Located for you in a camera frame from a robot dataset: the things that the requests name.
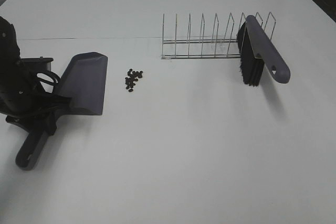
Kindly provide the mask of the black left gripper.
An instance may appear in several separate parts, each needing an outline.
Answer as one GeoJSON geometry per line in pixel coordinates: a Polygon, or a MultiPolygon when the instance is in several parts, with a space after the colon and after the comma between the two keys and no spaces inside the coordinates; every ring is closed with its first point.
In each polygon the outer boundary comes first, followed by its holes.
{"type": "Polygon", "coordinates": [[[57,111],[70,109],[72,98],[57,94],[60,78],[51,79],[34,77],[32,85],[26,83],[17,89],[10,83],[1,84],[1,114],[6,115],[6,122],[25,131],[40,127],[54,135],[57,111]]]}

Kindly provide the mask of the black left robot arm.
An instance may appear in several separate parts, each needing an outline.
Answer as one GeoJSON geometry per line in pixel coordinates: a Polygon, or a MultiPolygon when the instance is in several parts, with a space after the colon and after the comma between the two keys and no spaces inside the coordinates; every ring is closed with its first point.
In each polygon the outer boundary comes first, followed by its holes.
{"type": "Polygon", "coordinates": [[[47,92],[60,76],[51,71],[52,58],[20,57],[13,24],[1,18],[1,113],[29,131],[40,126],[49,135],[56,131],[56,110],[69,107],[70,98],[47,92]]]}

